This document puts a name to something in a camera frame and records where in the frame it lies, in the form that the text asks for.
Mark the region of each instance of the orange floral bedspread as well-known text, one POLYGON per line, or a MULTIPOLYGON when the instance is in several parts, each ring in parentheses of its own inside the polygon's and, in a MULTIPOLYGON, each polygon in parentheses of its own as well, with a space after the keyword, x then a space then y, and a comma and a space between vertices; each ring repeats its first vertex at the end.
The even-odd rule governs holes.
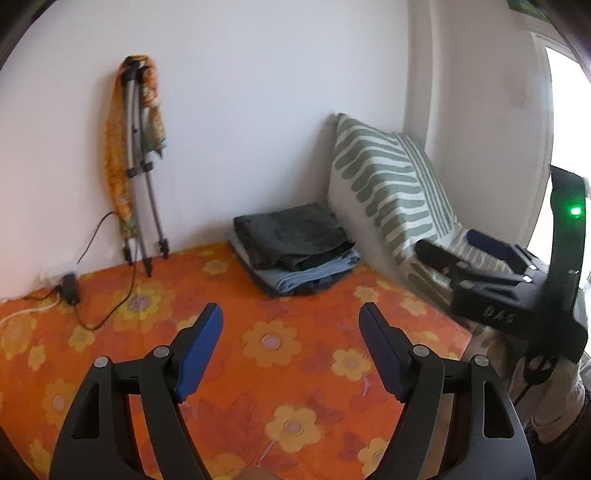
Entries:
MULTIPOLYGON (((253 285, 227 244, 156 259, 154 271, 147 278, 138 268, 135 294, 96 333, 63 304, 0 326, 0 424, 40 478, 92 361, 140 358, 170 343, 210 301, 222 306, 224 330, 181 411, 215 480, 247 465, 318 480, 358 480, 375 469, 401 404, 385 392, 359 333, 364 302, 376 302, 390 324, 440 356, 460 357, 469 341, 445 315, 364 265, 328 292, 278 300, 253 285)), ((125 297, 130 277, 127 266, 84 276, 84 321, 99 322, 125 297)), ((0 306, 0 318, 29 306, 0 306)), ((144 469, 161 478, 141 400, 131 404, 144 469)))

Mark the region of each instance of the white wall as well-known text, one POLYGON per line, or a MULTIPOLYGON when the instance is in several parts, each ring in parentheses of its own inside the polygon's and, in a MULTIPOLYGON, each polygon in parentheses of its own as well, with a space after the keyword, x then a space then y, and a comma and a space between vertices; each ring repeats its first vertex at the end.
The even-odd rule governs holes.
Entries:
MULTIPOLYGON (((430 7, 411 12, 421 15, 414 22, 431 22, 433 82, 411 92, 418 113, 407 131, 425 140, 466 227, 527 244, 548 117, 535 28, 506 0, 417 1, 430 7), (428 122, 417 96, 431 100, 428 122)), ((426 38, 411 36, 411 51, 424 50, 426 38)))
MULTIPOLYGON (((0 73, 0 297, 75 259, 111 209, 100 146, 125 56, 161 69, 170 147, 154 181, 180 249, 221 240, 236 215, 323 200, 331 113, 402 128, 407 13, 407 0, 57 2, 0 73)), ((111 221, 82 270, 120 263, 119 247, 111 221)))

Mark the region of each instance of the power adapter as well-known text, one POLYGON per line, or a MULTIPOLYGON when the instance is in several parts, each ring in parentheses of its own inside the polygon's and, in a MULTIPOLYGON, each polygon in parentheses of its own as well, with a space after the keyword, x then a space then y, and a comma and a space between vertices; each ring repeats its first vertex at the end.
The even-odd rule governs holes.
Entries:
POLYGON ((75 273, 68 273, 61 278, 61 296, 72 307, 80 303, 80 290, 75 273))

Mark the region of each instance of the black clamp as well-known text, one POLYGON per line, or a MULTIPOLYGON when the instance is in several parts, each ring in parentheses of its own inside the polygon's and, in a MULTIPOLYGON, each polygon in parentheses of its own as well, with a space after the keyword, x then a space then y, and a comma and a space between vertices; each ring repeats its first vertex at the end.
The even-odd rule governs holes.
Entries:
MULTIPOLYGON (((178 404, 197 390, 222 325, 221 308, 209 304, 170 346, 159 346, 141 360, 95 360, 64 422, 50 480, 149 479, 139 459, 129 395, 141 396, 163 478, 211 480, 178 404)), ((418 480, 444 393, 456 394, 442 464, 446 479, 534 480, 525 434, 486 357, 465 363, 412 346, 374 304, 361 309, 359 327, 386 390, 405 404, 372 480, 418 480)))
POLYGON ((526 381, 547 381, 558 358, 578 363, 587 345, 584 295, 579 289, 586 234, 584 180, 551 167, 554 235, 550 265, 519 245, 476 230, 468 244, 512 270, 480 270, 429 241, 415 245, 419 261, 450 280, 450 313, 488 325, 528 342, 526 381), (532 360, 539 358, 537 366, 532 360))

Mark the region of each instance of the bed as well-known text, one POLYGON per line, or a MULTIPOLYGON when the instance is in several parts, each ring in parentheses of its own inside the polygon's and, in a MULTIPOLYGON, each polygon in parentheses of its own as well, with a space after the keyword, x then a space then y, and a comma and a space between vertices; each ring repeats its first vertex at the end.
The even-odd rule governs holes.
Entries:
MULTIPOLYGON (((65 304, 0 326, 0 424, 40 478, 92 361, 140 358, 168 344, 208 302, 222 306, 224 331, 181 411, 214 480, 257 469, 286 479, 357 480, 375 469, 402 406, 385 392, 359 333, 365 302, 440 356, 460 358, 470 339, 366 264, 327 292, 274 300, 228 244, 156 259, 154 272, 138 274, 134 295, 95 333, 78 326, 65 304)), ((128 266, 82 277, 81 318, 99 322, 125 297, 130 278, 128 266)), ((0 306, 0 318, 30 306, 0 306)), ((131 405, 145 472, 161 478, 139 398, 131 405)))

